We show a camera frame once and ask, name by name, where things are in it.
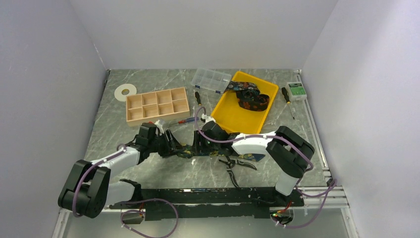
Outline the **blue yellow floral tie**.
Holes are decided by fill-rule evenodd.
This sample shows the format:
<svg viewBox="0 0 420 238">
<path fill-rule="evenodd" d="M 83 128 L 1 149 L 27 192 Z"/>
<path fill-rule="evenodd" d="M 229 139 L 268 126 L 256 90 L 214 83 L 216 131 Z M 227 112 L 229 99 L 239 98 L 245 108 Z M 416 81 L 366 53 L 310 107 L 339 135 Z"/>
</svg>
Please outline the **blue yellow floral tie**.
<svg viewBox="0 0 420 238">
<path fill-rule="evenodd" d="M 190 146 L 190 145 L 186 145 L 184 147 L 184 149 L 178 153 L 176 153 L 176 156 L 180 157 L 180 158 L 186 158 L 186 159 L 191 159 L 192 157 L 203 157 L 203 156 L 211 156 L 211 157 L 217 157 L 217 156 L 233 156 L 233 157 L 238 157 L 241 159 L 245 159 L 248 161 L 255 161 L 255 162 L 259 162 L 260 160 L 262 160 L 265 155 L 264 154 L 236 154 L 236 153 L 230 153 L 230 152 L 223 152 L 223 151 L 217 151 L 217 150 L 213 150 L 210 149 L 207 152 L 196 152 L 195 149 Z"/>
</svg>

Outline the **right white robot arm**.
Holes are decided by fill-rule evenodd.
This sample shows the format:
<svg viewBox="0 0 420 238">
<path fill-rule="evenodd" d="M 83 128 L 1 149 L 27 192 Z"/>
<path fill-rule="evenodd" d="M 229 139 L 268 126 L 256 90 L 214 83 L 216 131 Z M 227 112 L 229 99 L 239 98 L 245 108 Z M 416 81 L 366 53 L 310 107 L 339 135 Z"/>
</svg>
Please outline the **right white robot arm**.
<svg viewBox="0 0 420 238">
<path fill-rule="evenodd" d="M 273 200 L 284 206 L 292 199 L 292 190 L 307 171 L 313 169 L 311 158 L 315 149 L 287 126 L 263 134 L 231 133 L 210 121 L 197 132 L 218 151 L 230 155 L 258 154 L 271 156 L 281 173 L 275 184 Z"/>
</svg>

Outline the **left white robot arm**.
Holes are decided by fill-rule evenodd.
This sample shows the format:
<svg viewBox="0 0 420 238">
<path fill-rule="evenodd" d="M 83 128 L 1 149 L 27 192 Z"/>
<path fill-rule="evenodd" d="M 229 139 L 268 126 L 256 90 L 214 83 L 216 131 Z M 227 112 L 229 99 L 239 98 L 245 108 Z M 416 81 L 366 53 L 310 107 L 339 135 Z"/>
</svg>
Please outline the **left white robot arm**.
<svg viewBox="0 0 420 238">
<path fill-rule="evenodd" d="M 136 208 L 143 202 L 141 184 L 129 179 L 111 183 L 111 178 L 139 165 L 153 153 L 164 158 L 180 150 L 182 145 L 169 129 L 143 123 L 137 135 L 130 142 L 119 144 L 116 152 L 93 161 L 76 161 L 57 203 L 60 208 L 72 211 L 75 217 L 89 218 L 95 218 L 103 208 L 116 203 Z"/>
</svg>

